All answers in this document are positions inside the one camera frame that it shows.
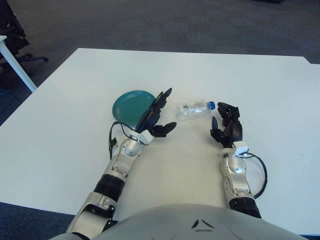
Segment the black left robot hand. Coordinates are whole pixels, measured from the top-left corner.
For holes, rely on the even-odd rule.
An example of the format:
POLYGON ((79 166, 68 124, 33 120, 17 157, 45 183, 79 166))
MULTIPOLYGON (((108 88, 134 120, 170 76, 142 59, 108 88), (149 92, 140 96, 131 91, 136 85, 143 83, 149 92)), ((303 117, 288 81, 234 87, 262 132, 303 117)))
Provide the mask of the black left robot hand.
POLYGON ((167 134, 177 126, 176 122, 170 122, 166 125, 156 125, 160 118, 161 109, 166 105, 167 97, 170 96, 171 92, 172 88, 169 88, 165 92, 162 91, 152 102, 135 127, 137 133, 140 134, 144 130, 148 130, 155 138, 165 138, 167 134))

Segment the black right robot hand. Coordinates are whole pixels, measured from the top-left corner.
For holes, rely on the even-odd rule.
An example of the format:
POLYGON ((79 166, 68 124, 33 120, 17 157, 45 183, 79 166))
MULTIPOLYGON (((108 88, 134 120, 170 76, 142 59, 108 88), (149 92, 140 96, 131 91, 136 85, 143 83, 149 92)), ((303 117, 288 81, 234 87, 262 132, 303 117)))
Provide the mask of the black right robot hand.
POLYGON ((217 110, 222 117, 224 130, 218 128, 217 119, 213 116, 211 119, 210 135, 217 142, 222 144, 223 148, 232 148, 233 142, 243 140, 243 128, 240 118, 239 108, 224 102, 217 103, 217 110))

